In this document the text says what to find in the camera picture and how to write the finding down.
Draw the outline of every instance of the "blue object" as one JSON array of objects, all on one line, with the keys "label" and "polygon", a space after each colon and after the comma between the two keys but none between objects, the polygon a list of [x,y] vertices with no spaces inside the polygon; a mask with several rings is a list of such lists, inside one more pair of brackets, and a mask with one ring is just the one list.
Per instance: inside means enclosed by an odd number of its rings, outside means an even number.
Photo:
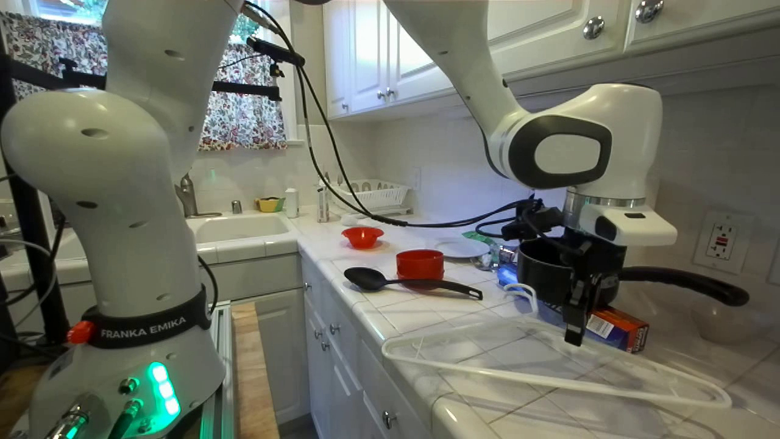
[{"label": "blue object", "polygon": [[498,278],[500,288],[516,282],[516,265],[514,262],[498,262],[495,278]]}]

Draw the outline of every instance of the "green light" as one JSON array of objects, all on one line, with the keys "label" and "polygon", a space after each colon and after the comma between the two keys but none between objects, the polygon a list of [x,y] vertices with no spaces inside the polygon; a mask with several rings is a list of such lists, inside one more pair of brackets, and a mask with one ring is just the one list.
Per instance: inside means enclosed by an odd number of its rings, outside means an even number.
[{"label": "green light", "polygon": [[167,380],[167,371],[164,362],[148,362],[150,365],[150,376],[155,378],[155,382]]},{"label": "green light", "polygon": [[177,399],[166,399],[166,410],[171,416],[176,416],[181,411]]},{"label": "green light", "polygon": [[174,386],[171,382],[160,382],[160,397],[174,397]]},{"label": "green light", "polygon": [[147,376],[148,376],[150,397],[153,397],[148,410],[148,431],[155,433],[167,428],[176,422],[176,416],[181,414],[181,403],[166,362],[150,360],[147,365]]}]

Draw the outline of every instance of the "faucet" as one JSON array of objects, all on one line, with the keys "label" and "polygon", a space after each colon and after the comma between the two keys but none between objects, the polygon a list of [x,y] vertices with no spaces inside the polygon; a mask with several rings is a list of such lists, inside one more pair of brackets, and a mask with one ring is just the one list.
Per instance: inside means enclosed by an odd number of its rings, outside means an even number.
[{"label": "faucet", "polygon": [[186,217],[198,217],[194,183],[189,173],[181,177],[181,183],[176,186],[176,195],[181,199]]}]

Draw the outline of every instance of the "soap bottle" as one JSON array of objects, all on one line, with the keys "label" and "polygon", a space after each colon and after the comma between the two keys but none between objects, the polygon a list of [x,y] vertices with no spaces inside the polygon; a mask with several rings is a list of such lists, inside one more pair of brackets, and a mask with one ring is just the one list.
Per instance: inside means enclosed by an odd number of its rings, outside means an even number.
[{"label": "soap bottle", "polygon": [[297,188],[286,188],[286,217],[297,217],[299,215],[299,199],[297,199]]},{"label": "soap bottle", "polygon": [[325,180],[316,183],[316,222],[330,222],[331,220],[331,208],[330,208],[330,191]]}]

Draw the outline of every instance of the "electrical outlet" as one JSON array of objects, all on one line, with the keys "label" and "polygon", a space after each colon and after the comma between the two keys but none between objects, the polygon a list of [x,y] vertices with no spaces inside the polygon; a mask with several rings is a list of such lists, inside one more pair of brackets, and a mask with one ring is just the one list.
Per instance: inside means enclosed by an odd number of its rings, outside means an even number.
[{"label": "electrical outlet", "polygon": [[750,245],[754,217],[734,212],[706,212],[695,262],[739,272]]}]

